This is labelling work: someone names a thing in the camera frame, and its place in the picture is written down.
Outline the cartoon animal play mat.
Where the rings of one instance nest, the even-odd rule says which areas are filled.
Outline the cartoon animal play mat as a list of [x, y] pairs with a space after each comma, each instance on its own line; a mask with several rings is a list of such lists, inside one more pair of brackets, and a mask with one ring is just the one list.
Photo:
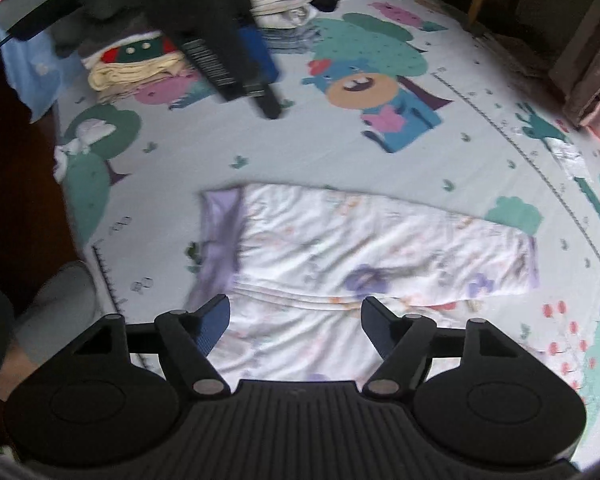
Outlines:
[[[276, 120], [221, 101], [194, 74], [108, 103], [80, 77], [60, 97], [62, 187], [105, 306], [131, 323], [196, 308], [208, 191], [327, 188], [511, 226], [535, 240], [539, 284], [474, 302], [468, 318], [486, 318], [573, 388], [586, 409], [573, 458], [597, 462], [600, 141], [422, 0], [344, 0], [316, 26], [311, 51], [276, 60]], [[568, 177], [548, 138], [573, 144], [591, 179]]]

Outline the pink striped curtain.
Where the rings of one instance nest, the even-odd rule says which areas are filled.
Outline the pink striped curtain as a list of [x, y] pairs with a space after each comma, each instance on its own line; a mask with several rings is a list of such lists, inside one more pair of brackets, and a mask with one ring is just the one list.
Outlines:
[[550, 80], [564, 96], [566, 118], [600, 139], [600, 9], [585, 13], [550, 69]]

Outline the grey folded garment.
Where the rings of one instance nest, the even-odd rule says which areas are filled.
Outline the grey folded garment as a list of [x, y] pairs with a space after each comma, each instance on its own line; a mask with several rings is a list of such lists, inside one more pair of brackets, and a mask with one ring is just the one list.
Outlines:
[[261, 28], [260, 33], [274, 53], [306, 53], [321, 41], [321, 31], [315, 25], [303, 25], [297, 28]]

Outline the white floral purple-trim pants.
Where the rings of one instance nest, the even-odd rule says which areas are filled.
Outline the white floral purple-trim pants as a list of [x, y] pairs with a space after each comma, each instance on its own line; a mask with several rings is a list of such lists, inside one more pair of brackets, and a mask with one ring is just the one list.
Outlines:
[[210, 360], [231, 387], [366, 382], [380, 362], [362, 329], [367, 297], [457, 327], [474, 302], [539, 284], [527, 233], [380, 195], [265, 183], [208, 191], [201, 235], [189, 303], [230, 300]]

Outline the pink and blue blanket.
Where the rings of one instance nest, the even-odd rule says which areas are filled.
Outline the pink and blue blanket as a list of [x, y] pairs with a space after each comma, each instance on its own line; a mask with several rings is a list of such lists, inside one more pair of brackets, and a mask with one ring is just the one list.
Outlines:
[[76, 10], [76, 0], [0, 0], [0, 52], [8, 84], [37, 122], [85, 68], [61, 58], [48, 29]]

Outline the folded yellow red green clothes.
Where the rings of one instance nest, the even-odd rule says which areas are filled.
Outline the folded yellow red green clothes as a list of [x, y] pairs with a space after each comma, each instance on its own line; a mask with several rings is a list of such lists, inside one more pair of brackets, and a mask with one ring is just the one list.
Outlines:
[[185, 55], [162, 32], [143, 32], [103, 47], [84, 44], [79, 57], [101, 103], [125, 99], [150, 84], [189, 72]]

